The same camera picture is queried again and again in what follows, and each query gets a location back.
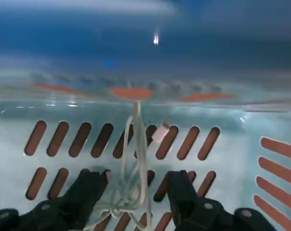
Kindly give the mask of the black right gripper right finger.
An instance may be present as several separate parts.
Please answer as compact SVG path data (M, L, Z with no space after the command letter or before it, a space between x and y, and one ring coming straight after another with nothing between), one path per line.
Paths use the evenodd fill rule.
M167 196L177 231L274 231L257 210L237 208L233 214L221 203L197 195L185 170L169 171Z

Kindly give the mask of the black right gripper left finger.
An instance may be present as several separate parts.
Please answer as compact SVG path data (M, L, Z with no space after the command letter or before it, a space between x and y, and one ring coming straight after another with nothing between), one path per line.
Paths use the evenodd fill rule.
M82 171L63 196L42 201L23 215L1 209L0 231L82 231L106 184L104 174Z

